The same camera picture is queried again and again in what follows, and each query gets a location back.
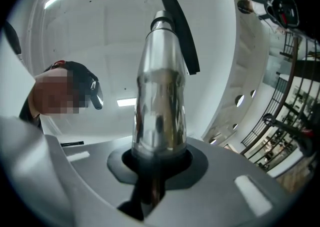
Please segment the black railing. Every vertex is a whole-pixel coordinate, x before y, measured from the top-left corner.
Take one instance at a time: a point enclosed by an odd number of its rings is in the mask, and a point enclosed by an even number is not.
[[[291,43],[289,42],[290,40],[290,36],[286,36],[285,37],[285,42],[284,42],[284,50],[286,50],[286,48],[288,47],[288,45],[290,45]],[[278,101],[278,105],[275,109],[274,112],[272,112],[272,115],[274,115],[275,117],[278,116],[278,114],[280,113],[286,99],[287,96],[289,94],[290,88],[291,88],[291,84],[294,78],[294,71],[295,71],[295,66],[296,66],[296,62],[297,62],[297,57],[298,57],[298,44],[299,44],[299,39],[297,37],[293,38],[293,55],[291,56],[292,59],[292,64],[291,64],[291,70],[290,70],[290,75],[289,75],[289,79],[287,81],[285,90],[283,92],[282,97],[277,100]],[[258,121],[257,125],[253,128],[257,128],[258,125],[260,124],[262,120],[261,119]],[[268,126],[264,126],[264,128],[262,129],[257,129],[253,132],[253,130],[249,133],[249,135],[241,142],[242,144],[245,145],[245,149],[243,151],[241,151],[241,155],[244,155],[246,152],[248,152],[256,143],[258,143],[260,141],[260,139],[264,136],[264,134],[269,130]]]
[[[287,85],[288,82],[286,80],[282,79],[281,77],[278,78],[272,98],[262,116],[264,116],[266,113],[274,114],[276,112],[280,104],[280,101],[284,95],[283,91],[287,88]],[[241,143],[247,147],[258,137],[258,135],[261,133],[262,130],[264,130],[266,126],[267,125],[264,123],[261,117],[252,129],[252,131],[246,136],[246,138],[243,139]]]
[[[300,38],[296,38],[298,46],[302,41]],[[294,55],[294,41],[295,37],[294,34],[291,32],[285,33],[284,45],[283,45],[283,52],[280,52],[280,55],[287,57],[287,60],[290,62],[293,59]]]
[[[287,108],[288,112],[285,117],[281,120],[282,123],[293,126],[299,130],[305,127],[306,121],[303,121],[303,114],[306,115],[306,120],[308,120],[312,114],[313,108],[316,104],[319,103],[319,93],[320,93],[320,85],[318,86],[317,93],[314,98],[310,97],[311,88],[313,86],[314,80],[317,75],[317,65],[320,62],[317,61],[317,57],[314,58],[314,62],[312,65],[312,73],[309,75],[311,78],[310,86],[308,91],[305,92],[302,90],[302,85],[304,80],[306,80],[305,76],[307,75],[308,70],[307,66],[307,54],[308,54],[308,41],[306,42],[306,57],[304,60],[304,65],[302,67],[302,75],[300,76],[301,81],[297,91],[295,91],[295,97],[293,102],[290,104],[284,103],[284,107]],[[315,55],[317,55],[317,44],[315,43]],[[299,100],[302,102],[301,107],[296,110],[295,104]],[[265,171],[269,171],[279,163],[281,163],[284,159],[286,159],[296,148],[298,144],[294,140],[294,136],[291,136],[286,131],[281,128],[277,128],[275,132],[269,137],[267,136],[267,140],[262,143],[262,146],[255,151],[252,155],[248,157],[248,159],[252,159],[258,152],[264,151],[264,154],[260,156],[258,159],[253,160],[254,164],[257,164],[259,167],[264,169]]]

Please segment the black mount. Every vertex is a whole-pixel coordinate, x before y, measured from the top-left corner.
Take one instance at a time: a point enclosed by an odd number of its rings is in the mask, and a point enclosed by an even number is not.
[[[197,51],[192,37],[187,19],[177,0],[162,0],[164,9],[168,11],[174,22],[175,30],[185,65],[189,75],[195,75],[200,72],[200,66]]]

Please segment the metal cylinder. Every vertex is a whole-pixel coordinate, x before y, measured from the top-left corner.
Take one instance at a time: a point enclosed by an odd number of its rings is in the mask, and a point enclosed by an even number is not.
[[[134,156],[168,159],[186,150],[184,60],[170,18],[158,12],[146,37],[137,75]]]

